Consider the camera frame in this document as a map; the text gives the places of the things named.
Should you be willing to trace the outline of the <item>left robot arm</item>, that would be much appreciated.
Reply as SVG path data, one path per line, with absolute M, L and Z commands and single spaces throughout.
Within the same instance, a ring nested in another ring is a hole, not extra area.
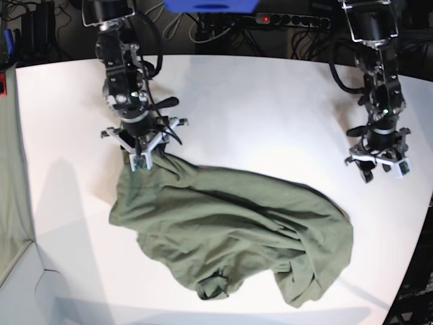
M 359 45 L 355 65 L 363 73 L 364 86 L 350 89 L 359 93 L 359 105 L 367 111 L 364 125 L 346 134 L 358 139 L 350 148 L 345 163 L 355 163 L 365 183 L 373 179 L 373 170 L 382 166 L 397 178 L 411 170 L 407 157 L 407 136 L 411 130 L 398 128 L 401 112 L 406 108 L 398 79 L 395 41 L 398 26 L 391 1 L 341 1 L 351 39 Z

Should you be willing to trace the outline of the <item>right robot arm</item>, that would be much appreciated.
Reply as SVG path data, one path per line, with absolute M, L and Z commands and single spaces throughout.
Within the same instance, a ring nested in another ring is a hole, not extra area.
M 143 59 L 131 18 L 148 24 L 157 44 L 157 62 Z M 152 167 L 152 152 L 178 139 L 174 129 L 187 121 L 163 116 L 163 108 L 179 104 L 176 97 L 156 102 L 149 82 L 162 69 L 162 37 L 154 23 L 138 11 L 134 1 L 83 1 L 85 26 L 98 29 L 95 54 L 104 65 L 106 78 L 102 93 L 108 108 L 120 119 L 118 128 L 108 127 L 102 137 L 115 139 L 129 155 L 132 169 Z

